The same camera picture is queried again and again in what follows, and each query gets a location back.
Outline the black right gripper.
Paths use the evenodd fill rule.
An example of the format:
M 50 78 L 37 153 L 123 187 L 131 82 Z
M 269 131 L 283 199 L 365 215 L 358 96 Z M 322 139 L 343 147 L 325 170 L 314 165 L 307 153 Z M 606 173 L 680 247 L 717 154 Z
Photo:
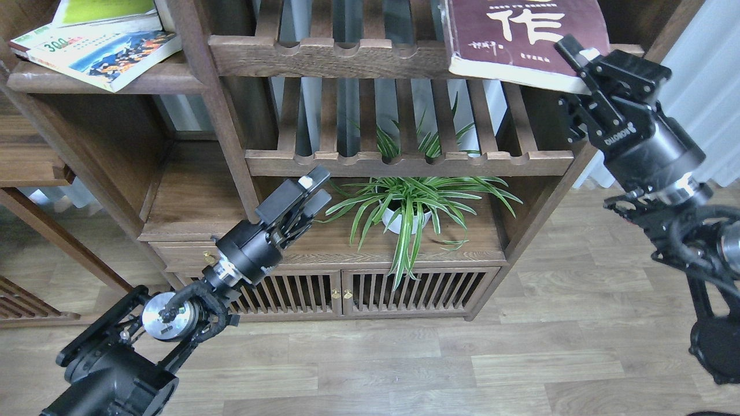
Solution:
M 705 153 L 675 119 L 664 116 L 657 102 L 671 69 L 622 50 L 600 55 L 573 35 L 558 40 L 554 48 L 592 92 L 558 100 L 562 130 L 570 142 L 588 139 L 627 192 L 700 191 L 692 174 Z

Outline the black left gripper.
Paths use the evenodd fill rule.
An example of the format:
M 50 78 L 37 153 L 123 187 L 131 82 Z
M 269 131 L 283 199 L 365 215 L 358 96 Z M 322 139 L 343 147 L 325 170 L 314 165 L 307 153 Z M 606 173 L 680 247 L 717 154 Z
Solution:
M 330 203 L 322 187 L 330 171 L 317 166 L 306 176 L 286 179 L 256 208 L 258 224 L 243 220 L 221 239 L 212 235 L 220 259 L 211 267 L 211 286 L 233 287 L 244 281 L 256 286 L 283 259 L 290 247 Z

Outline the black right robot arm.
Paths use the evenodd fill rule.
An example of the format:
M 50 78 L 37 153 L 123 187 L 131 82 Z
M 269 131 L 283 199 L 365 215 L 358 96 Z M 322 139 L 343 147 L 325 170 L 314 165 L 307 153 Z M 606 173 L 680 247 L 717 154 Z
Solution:
M 689 351 L 717 384 L 737 384 L 738 208 L 709 205 L 711 187 L 693 177 L 705 153 L 657 100 L 671 71 L 572 35 L 555 48 L 589 90 L 558 100 L 567 138 L 589 140 L 624 189 L 604 208 L 644 231 L 654 261 L 686 274 L 697 317 Z

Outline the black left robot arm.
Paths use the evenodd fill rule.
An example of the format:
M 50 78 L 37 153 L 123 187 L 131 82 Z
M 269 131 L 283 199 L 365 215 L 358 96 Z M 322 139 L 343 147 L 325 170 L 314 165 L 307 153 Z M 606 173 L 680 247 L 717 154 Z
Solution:
M 177 388 L 176 372 L 203 342 L 239 323 L 230 303 L 281 263 L 283 252 L 330 201 L 318 166 L 282 182 L 216 240 L 217 260 L 183 289 L 151 295 L 135 287 L 72 340 L 56 358 L 69 388 L 44 415 L 156 415 Z

